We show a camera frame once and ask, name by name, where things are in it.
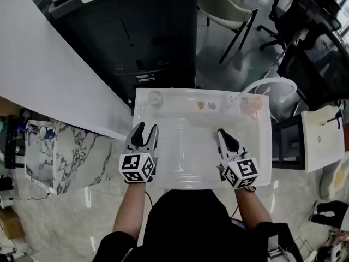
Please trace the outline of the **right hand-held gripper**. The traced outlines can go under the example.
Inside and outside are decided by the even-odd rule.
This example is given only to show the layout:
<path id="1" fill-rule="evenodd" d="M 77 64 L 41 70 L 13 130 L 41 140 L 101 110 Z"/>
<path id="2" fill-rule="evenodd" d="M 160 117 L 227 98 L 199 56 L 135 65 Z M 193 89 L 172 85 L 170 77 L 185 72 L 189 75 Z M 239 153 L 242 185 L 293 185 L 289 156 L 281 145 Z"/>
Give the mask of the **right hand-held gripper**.
<path id="1" fill-rule="evenodd" d="M 221 157 L 218 165 L 221 180 L 234 189 L 252 186 L 258 178 L 258 163 L 246 149 L 244 140 L 223 128 L 213 133 L 213 140 Z"/>

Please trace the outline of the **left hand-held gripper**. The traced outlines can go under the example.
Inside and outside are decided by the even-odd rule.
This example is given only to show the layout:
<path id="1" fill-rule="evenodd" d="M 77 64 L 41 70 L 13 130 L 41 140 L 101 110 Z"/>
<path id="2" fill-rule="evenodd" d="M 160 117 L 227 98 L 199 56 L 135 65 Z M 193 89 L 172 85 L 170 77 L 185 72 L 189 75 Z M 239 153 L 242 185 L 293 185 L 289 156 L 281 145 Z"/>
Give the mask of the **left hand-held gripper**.
<path id="1" fill-rule="evenodd" d="M 158 158 L 155 149 L 158 143 L 159 128 L 155 124 L 150 131 L 147 145 L 143 146 L 145 123 L 137 124 L 128 135 L 128 143 L 120 156 L 118 170 L 126 183 L 147 183 L 155 175 Z"/>

